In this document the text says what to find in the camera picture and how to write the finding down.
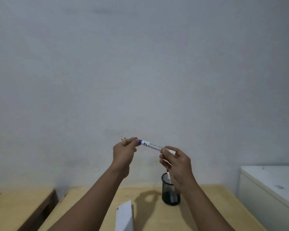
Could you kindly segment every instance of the white lid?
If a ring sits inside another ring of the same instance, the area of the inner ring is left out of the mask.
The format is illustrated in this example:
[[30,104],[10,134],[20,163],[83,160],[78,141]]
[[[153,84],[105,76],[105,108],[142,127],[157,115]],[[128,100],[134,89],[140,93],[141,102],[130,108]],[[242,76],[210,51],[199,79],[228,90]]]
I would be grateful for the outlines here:
[[289,166],[242,166],[241,173],[289,208]]

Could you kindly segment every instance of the person's right arm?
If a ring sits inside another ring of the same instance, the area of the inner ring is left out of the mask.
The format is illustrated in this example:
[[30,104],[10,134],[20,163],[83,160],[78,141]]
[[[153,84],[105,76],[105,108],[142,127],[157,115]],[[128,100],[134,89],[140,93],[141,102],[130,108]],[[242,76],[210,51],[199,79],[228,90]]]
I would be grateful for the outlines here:
[[[166,148],[176,151],[176,156]],[[166,148],[161,149],[160,163],[169,171],[175,188],[187,200],[199,231],[234,231],[196,182],[190,158],[180,149],[170,146]]]

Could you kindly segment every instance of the person's left hand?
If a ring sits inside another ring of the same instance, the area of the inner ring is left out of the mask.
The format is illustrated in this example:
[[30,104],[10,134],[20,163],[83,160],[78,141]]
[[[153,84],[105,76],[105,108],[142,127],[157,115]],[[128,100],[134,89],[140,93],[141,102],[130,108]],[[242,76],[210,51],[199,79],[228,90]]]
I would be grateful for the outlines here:
[[126,178],[129,173],[129,165],[133,160],[134,152],[137,151],[137,146],[139,146],[139,139],[137,139],[137,137],[131,137],[113,146],[111,168],[123,173],[124,178]]

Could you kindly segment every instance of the person's left arm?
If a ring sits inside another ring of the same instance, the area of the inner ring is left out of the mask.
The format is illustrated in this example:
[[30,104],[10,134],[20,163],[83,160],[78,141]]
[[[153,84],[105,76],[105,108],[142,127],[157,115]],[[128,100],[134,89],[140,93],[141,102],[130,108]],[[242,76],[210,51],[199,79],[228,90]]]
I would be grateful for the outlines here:
[[98,231],[121,181],[129,173],[138,145],[135,137],[116,144],[111,166],[48,231]]

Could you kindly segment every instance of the wooden table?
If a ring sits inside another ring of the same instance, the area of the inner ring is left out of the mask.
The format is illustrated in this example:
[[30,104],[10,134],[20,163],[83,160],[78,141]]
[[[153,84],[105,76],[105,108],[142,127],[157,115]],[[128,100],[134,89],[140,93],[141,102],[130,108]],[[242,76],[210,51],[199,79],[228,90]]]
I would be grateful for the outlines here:
[[53,188],[3,190],[0,194],[0,231],[27,230],[39,215],[46,218],[57,202]]
[[[237,231],[266,230],[223,185],[203,185],[201,188]],[[87,191],[87,187],[71,188],[40,227],[47,231]],[[197,230],[185,199],[178,206],[168,206],[162,201],[161,187],[121,188],[106,214],[101,231],[115,230],[116,208],[132,200],[135,231]]]

